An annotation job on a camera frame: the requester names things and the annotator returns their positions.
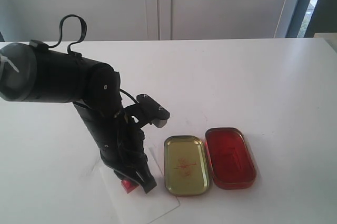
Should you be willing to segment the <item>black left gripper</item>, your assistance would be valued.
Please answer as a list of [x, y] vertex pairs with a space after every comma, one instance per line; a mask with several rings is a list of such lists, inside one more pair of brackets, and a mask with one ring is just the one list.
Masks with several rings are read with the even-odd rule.
[[117, 117], [104, 117], [79, 102], [73, 105], [96, 142], [103, 163], [120, 180], [140, 185], [145, 193], [154, 189], [157, 183], [148, 167], [143, 146], [145, 136], [134, 119], [124, 112]]

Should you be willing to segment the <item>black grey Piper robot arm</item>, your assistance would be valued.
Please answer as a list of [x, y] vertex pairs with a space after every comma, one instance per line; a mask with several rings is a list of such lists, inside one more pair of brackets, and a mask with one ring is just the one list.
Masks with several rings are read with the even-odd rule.
[[1, 97], [6, 101], [72, 103], [95, 140], [103, 163], [119, 179], [156, 187], [144, 152], [144, 133], [123, 107], [120, 74], [109, 64], [11, 43], [1, 49]]

